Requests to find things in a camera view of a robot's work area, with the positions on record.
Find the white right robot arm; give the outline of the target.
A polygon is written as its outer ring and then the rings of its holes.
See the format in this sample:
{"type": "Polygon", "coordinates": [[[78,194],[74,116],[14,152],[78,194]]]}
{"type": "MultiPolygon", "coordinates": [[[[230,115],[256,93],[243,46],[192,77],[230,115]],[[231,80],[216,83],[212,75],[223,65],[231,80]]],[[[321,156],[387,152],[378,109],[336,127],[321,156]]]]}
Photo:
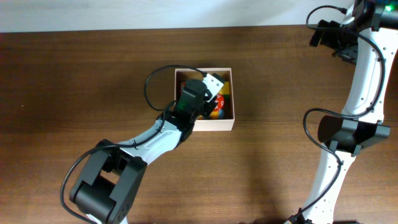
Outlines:
{"type": "Polygon", "coordinates": [[[342,112],[321,108],[317,138],[309,140],[321,151],[312,189],[304,206],[287,223],[333,223],[337,198],[356,157],[390,135],[383,124],[384,97],[397,54],[397,1],[360,0],[338,7],[341,22],[321,20],[310,46],[324,45],[333,56],[354,64],[348,99],[342,112]]]}

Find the orange blue toy duck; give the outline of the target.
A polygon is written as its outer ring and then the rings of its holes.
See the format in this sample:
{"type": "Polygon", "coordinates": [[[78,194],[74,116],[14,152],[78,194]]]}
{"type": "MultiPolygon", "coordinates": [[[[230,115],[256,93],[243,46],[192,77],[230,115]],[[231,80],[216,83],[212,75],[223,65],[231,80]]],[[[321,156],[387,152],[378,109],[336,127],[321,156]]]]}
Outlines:
{"type": "Polygon", "coordinates": [[[225,117],[225,112],[223,109],[219,109],[219,110],[214,110],[210,113],[210,115],[208,116],[199,116],[198,120],[209,120],[209,119],[224,119],[225,117]]]}

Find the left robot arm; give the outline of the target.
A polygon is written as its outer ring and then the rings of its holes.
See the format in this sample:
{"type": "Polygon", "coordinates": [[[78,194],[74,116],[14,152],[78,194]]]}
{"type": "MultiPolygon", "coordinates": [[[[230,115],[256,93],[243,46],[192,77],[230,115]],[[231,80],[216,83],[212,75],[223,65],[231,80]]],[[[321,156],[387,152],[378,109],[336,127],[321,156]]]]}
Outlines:
{"type": "Polygon", "coordinates": [[[147,166],[174,150],[192,133],[199,116],[210,114],[224,83],[216,78],[188,80],[177,101],[170,102],[154,125],[121,143],[107,139],[80,156],[85,160],[69,199],[71,214],[87,223],[126,223],[147,166]]]}

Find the multicolour puzzle cube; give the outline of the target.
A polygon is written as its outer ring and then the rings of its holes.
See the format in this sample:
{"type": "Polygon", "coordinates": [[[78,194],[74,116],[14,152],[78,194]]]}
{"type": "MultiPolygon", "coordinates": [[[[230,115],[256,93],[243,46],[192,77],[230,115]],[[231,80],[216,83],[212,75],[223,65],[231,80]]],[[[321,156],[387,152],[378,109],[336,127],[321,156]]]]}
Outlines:
{"type": "Polygon", "coordinates": [[[229,82],[225,81],[223,87],[221,90],[218,92],[219,95],[221,95],[225,101],[229,101],[230,99],[230,88],[229,88],[229,82]]]}

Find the red numbered polyhedral die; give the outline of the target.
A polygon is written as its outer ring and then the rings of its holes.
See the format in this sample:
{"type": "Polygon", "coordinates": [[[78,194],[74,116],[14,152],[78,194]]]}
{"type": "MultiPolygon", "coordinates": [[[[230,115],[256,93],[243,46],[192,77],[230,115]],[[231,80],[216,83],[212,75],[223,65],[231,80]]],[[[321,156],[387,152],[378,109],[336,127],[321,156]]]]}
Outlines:
{"type": "Polygon", "coordinates": [[[224,96],[222,94],[218,93],[215,98],[215,103],[216,103],[216,106],[213,111],[222,110],[224,107],[224,103],[225,103],[224,96]]]}

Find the white cardboard box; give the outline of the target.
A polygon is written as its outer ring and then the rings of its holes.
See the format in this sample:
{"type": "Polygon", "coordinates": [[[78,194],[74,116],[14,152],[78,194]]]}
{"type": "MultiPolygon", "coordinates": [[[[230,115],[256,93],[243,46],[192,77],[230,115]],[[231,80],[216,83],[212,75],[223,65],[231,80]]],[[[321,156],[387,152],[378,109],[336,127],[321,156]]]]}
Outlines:
{"type": "MultiPolygon", "coordinates": [[[[235,121],[235,108],[234,108],[234,91],[233,91],[233,77],[231,68],[201,68],[200,70],[210,73],[218,74],[223,77],[225,81],[229,82],[230,99],[225,101],[223,110],[225,112],[224,119],[209,119],[197,120],[193,131],[231,131],[235,121]]],[[[201,73],[191,70],[189,68],[176,68],[175,69],[175,99],[178,100],[178,86],[179,83],[189,79],[202,80],[201,73]]]]}

